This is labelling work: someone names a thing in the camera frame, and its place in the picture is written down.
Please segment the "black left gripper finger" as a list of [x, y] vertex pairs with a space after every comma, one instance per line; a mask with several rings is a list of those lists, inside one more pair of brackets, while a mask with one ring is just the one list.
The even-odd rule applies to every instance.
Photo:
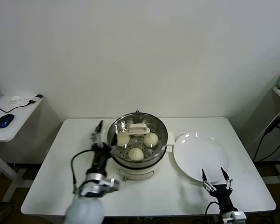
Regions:
[[116, 151], [118, 150], [118, 138], [117, 138], [117, 134], [115, 134], [111, 140], [111, 153], [116, 153]]
[[91, 140], [93, 143], [101, 141], [102, 127], [103, 127], [103, 121], [101, 120], [99, 124], [95, 127], [94, 131], [91, 133]]

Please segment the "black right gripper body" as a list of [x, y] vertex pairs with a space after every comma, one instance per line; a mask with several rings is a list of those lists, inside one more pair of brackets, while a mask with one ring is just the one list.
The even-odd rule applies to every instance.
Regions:
[[210, 191], [210, 195], [217, 199], [220, 209], [231, 209], [232, 202], [230, 195], [232, 189], [228, 188], [226, 184], [217, 184], [214, 185], [214, 190]]

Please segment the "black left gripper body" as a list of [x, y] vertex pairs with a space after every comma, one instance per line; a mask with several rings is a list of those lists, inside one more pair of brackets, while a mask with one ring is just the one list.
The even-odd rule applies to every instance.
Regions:
[[91, 147], [94, 152], [90, 173], [106, 173], [106, 165], [111, 158], [111, 147], [105, 143], [95, 143]]

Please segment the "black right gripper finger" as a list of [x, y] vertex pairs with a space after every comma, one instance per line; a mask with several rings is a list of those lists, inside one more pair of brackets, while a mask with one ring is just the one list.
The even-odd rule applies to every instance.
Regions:
[[203, 180], [203, 187], [206, 191], [214, 191], [212, 184], [210, 184], [207, 180], [206, 174], [204, 169], [202, 168], [202, 180]]
[[231, 189], [232, 179], [229, 178], [228, 173], [222, 167], [221, 167], [221, 171], [222, 171], [223, 177], [226, 181], [226, 188]]

